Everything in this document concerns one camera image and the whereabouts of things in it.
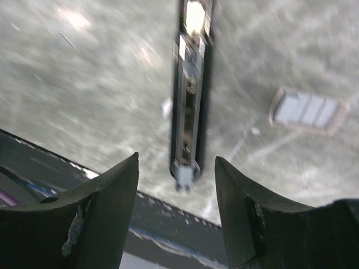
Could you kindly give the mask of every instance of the purple cable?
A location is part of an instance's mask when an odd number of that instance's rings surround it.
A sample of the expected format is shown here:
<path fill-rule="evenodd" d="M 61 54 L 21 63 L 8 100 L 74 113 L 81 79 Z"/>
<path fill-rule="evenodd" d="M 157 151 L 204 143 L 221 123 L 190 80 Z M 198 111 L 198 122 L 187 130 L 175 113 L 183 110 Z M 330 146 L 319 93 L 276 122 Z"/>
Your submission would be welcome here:
<path fill-rule="evenodd" d="M 19 204 L 14 198 L 12 198 L 9 194 L 0 189 L 0 199 L 3 199 L 9 206 L 16 206 Z"/>

